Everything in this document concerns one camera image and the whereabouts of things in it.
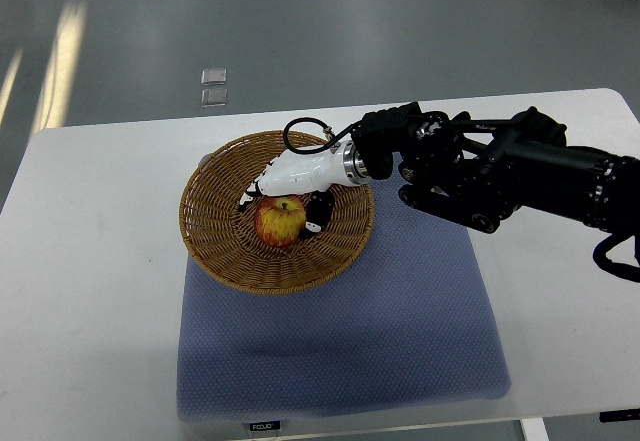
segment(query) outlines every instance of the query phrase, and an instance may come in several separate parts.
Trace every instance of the black cable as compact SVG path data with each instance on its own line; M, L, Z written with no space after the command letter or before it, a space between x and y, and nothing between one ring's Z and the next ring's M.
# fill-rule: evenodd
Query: black cable
M325 144L323 144L322 146L318 147L318 148L313 148L313 149L299 149L296 148L295 146L293 146L291 144L291 141L289 141L289 131L291 130L291 128L293 128L296 124L301 124L301 123L313 123L313 124L317 124L318 126L321 126L323 131L327 132L327 130L330 130L331 128L324 122L320 121L319 119L316 118L297 118L294 119L293 121L290 121L285 127L284 127L284 131L282 133L282 140L284 141L284 145L287 147L287 149L295 154L318 154L321 153L323 151L326 151L327 149L331 148L331 146L333 146L334 144L336 144L338 141L340 141L342 138L344 138L347 134L349 134L351 131L353 131L354 126L356 126L356 124L352 124L350 126L348 126L347 128L343 129L342 131L340 131L336 136L334 136L332 139L330 139L329 141L327 141Z
M596 246L596 249L593 250L593 260L600 269L606 271L609 274L613 274L614 276L617 276L619 278L633 281L634 283L640 283L640 267L631 266L624 263L615 263L607 258L607 253L609 251L611 251L613 248L623 243L627 239L631 238L632 236L633 234L612 234L611 236L600 242L600 244ZM636 235L636 259L638 259L638 246L640 244L640 242L638 241L639 238L640 236Z

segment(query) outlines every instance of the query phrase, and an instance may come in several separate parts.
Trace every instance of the black robotic finger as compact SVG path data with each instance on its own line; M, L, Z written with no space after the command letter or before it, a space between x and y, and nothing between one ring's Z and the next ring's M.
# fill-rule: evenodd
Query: black robotic finger
M300 239L309 239L327 227L336 198L331 191L314 191L307 204L307 222Z

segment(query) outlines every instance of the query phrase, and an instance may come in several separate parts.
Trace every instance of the gray floor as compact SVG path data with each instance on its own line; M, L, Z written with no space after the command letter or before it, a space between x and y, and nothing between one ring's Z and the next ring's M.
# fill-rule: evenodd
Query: gray floor
M0 0L0 81L24 54L0 126L0 207L29 139L69 0ZM640 118L640 1L81 0L67 125L608 87ZM228 104L200 107L200 72ZM637 421L547 420L552 441L637 439ZM368 439L523 439L517 423Z

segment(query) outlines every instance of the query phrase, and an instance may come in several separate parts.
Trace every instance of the white robotic hand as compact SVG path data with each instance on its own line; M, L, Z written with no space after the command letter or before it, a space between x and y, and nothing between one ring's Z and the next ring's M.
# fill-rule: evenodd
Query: white robotic hand
M287 149L273 158L253 180L238 208L243 211L259 196L313 193L307 206L306 230L302 234L303 238L308 238L324 229L331 218L335 199L328 189L332 184L356 187L368 184L369 180L351 140L316 154L298 154Z

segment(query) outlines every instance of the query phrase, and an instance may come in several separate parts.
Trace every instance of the white table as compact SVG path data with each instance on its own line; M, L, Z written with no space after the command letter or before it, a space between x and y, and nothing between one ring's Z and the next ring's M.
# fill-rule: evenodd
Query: white table
M640 157L640 125L606 89L421 103L474 118L508 118L531 105L568 124L571 144ZM282 129L301 115L340 130L384 107L37 134L0 215L0 438L247 438L236 423L187 426L176 417L187 260L178 228L182 190L203 155L240 135ZM509 393L292 420L281 438L640 407L640 286L593 264L604 234L523 208L496 234L471 237L512 377ZM629 248L624 256L631 261Z

